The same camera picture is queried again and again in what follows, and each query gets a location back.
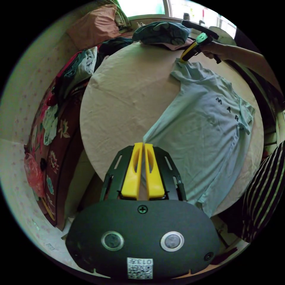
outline curtain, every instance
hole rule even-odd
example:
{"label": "curtain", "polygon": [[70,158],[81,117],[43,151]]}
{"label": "curtain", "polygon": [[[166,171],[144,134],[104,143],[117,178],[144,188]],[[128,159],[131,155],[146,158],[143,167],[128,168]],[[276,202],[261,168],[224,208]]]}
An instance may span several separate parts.
{"label": "curtain", "polygon": [[104,5],[116,5],[117,11],[115,16],[115,22],[119,28],[130,27],[131,23],[126,16],[126,14],[122,11],[118,0],[96,0],[95,5],[96,7],[104,6]]}

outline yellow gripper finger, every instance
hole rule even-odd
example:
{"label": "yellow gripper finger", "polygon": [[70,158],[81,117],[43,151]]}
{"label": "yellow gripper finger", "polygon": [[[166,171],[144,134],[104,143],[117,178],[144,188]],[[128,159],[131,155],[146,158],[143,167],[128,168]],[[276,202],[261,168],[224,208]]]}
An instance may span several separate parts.
{"label": "yellow gripper finger", "polygon": [[139,198],[140,176],[142,172],[143,143],[135,143],[121,194],[126,198]]}
{"label": "yellow gripper finger", "polygon": [[155,159],[153,145],[149,143],[145,144],[145,174],[148,200],[163,198],[165,194],[164,187]]}
{"label": "yellow gripper finger", "polygon": [[198,45],[197,42],[193,42],[193,43],[190,45],[190,47],[187,48],[187,49],[182,53],[182,55],[181,55],[181,57],[180,57],[180,62],[182,62],[182,63],[187,62],[189,58],[187,58],[186,55],[187,55],[189,52],[193,52],[193,51],[192,51],[193,48],[195,48],[197,45]]}

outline black and white striped cloth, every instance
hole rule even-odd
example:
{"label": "black and white striped cloth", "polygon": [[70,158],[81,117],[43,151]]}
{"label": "black and white striped cloth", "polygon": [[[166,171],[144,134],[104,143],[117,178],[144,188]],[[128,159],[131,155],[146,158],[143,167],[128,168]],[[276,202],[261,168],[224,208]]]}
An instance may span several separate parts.
{"label": "black and white striped cloth", "polygon": [[241,238],[251,243],[267,225],[285,188],[285,142],[260,165],[243,195]]}

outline white tablecloth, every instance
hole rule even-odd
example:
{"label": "white tablecloth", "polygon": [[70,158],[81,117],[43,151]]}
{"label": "white tablecloth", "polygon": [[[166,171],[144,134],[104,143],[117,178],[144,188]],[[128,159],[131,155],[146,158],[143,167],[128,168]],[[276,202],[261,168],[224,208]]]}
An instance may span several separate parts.
{"label": "white tablecloth", "polygon": [[[91,77],[83,96],[80,128],[88,158],[104,180],[117,152],[141,142],[180,91],[180,82],[170,76],[182,51],[131,44],[107,58]],[[216,64],[203,54],[190,59],[232,83],[236,93],[255,109],[251,143],[243,169],[218,214],[235,203],[257,171],[263,149],[263,125],[256,99],[244,79],[230,66]],[[144,199],[142,190],[140,198]]]}

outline qr code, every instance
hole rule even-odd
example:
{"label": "qr code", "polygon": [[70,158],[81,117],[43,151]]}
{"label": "qr code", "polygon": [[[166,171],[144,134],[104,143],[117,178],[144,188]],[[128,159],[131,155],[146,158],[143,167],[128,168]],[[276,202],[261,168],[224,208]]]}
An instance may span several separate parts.
{"label": "qr code", "polygon": [[153,260],[128,258],[128,278],[129,279],[152,279],[153,278]]}

